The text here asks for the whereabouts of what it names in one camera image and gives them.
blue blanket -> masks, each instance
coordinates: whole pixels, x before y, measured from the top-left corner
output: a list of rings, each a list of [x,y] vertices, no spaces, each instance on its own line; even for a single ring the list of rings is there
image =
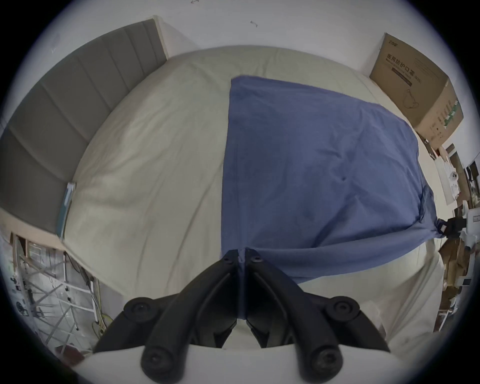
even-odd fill
[[[372,268],[440,237],[405,121],[259,77],[231,81],[222,253],[256,249],[297,282]]]

beige bed sheet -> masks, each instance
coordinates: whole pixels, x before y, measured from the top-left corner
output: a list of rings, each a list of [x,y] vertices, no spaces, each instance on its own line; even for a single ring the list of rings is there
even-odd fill
[[[179,292],[220,257],[228,94],[230,79],[241,74],[341,92],[404,119],[370,79],[314,55],[226,47],[171,58],[115,108],[74,176],[64,243],[80,264],[126,298]],[[418,143],[437,215],[448,219],[452,209],[435,164],[419,138]],[[372,270],[302,286],[363,302],[407,281],[430,257],[421,245]]]

gray headboard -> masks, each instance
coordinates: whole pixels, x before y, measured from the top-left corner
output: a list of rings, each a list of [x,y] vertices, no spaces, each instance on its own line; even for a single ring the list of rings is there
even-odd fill
[[[0,206],[55,233],[66,185],[115,106],[167,61],[156,22],[85,44],[43,76],[0,139]]]

black device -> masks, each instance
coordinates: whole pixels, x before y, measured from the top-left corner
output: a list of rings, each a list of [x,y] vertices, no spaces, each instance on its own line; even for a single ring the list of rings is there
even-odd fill
[[[145,346],[143,372],[157,383],[175,383],[188,345],[222,348],[239,315],[262,348],[295,343],[300,374],[308,382],[326,382],[340,371],[339,344],[389,352],[355,300],[305,293],[246,249],[244,257],[227,252],[176,295],[130,300],[94,353]]]

white wall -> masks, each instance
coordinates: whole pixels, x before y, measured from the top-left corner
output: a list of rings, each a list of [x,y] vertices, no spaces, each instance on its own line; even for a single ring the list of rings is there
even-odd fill
[[[8,120],[30,88],[53,65],[113,29],[163,19],[167,51],[224,45],[297,49],[369,75],[385,32],[428,56],[450,77],[464,112],[452,137],[464,166],[480,152],[480,119],[468,83],[435,30],[400,0],[78,0],[39,38],[17,73],[4,106]]]

